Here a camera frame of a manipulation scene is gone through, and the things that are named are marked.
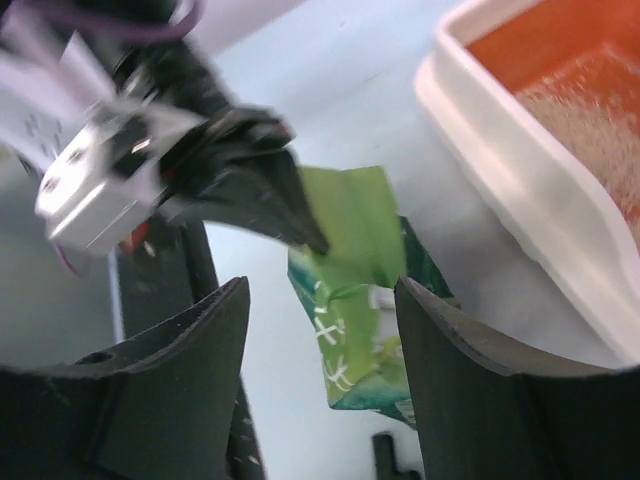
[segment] robotic arm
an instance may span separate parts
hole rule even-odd
[[[60,48],[52,47],[52,40],[64,49],[73,29],[51,28],[48,36],[44,14],[37,31],[29,29],[37,17],[12,12],[16,1],[4,15],[3,30],[13,26],[20,35],[4,38],[19,53],[59,69]],[[163,22],[166,27],[175,9],[170,0],[75,3],[84,13],[90,5],[93,15],[156,30]],[[79,5],[55,0],[26,5],[30,14],[53,6],[51,18],[60,20],[60,7]],[[83,34],[117,96],[91,106],[79,133],[43,173],[36,213],[46,219],[49,238],[101,256],[152,216],[167,222],[197,218],[326,253],[329,246],[306,201],[282,119],[266,109],[234,105],[183,40],[165,36],[151,43],[144,29],[129,33],[129,41],[103,32]],[[77,78],[56,73],[74,88],[69,84]],[[73,93],[81,88],[76,85]]]

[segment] gray floor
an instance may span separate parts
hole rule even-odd
[[[33,213],[36,182],[0,163],[0,362],[69,362],[113,344],[104,261],[86,278],[68,273]]]

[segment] plastic tray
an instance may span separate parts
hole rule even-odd
[[[442,20],[416,78],[467,177],[628,363],[640,362],[638,247],[605,188],[513,93],[604,44],[631,54],[635,19],[640,3],[624,0],[475,0]]]

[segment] white plastic tray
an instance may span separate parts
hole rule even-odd
[[[469,180],[625,362],[640,363],[640,255],[586,168],[464,48],[535,0],[473,0],[445,17],[418,97]]]

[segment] black bracket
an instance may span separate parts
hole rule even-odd
[[[393,437],[379,433],[373,437],[373,454],[376,460],[376,480],[421,480],[414,470],[400,472],[396,461]]]

